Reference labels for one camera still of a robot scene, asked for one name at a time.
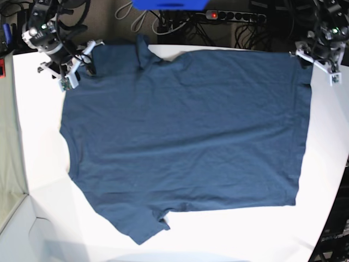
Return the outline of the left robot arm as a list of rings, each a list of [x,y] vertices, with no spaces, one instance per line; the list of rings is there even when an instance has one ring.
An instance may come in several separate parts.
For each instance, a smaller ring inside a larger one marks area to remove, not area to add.
[[[348,43],[348,16],[340,1],[284,1],[292,20],[306,30],[295,55],[330,75],[340,74]]]

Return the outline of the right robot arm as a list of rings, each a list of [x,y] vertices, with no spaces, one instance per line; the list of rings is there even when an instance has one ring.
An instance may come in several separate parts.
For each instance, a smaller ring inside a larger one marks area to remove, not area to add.
[[[74,9],[84,6],[76,24],[67,26],[62,15],[72,15]],[[96,74],[93,55],[87,49],[78,47],[73,38],[85,32],[83,24],[91,1],[34,1],[30,16],[22,28],[22,40],[31,49],[46,54],[49,62],[40,64],[37,71],[48,70],[54,79],[67,78],[68,74],[80,78],[74,67],[84,66],[90,75]]]

